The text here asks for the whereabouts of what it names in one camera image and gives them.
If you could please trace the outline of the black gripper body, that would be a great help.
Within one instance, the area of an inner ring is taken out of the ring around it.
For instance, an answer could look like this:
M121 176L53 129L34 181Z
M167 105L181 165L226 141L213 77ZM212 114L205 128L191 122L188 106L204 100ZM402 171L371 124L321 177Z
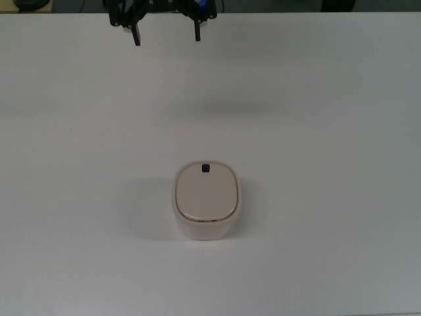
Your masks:
M184 2L177 0L146 0L139 4L141 13L173 13L184 10Z

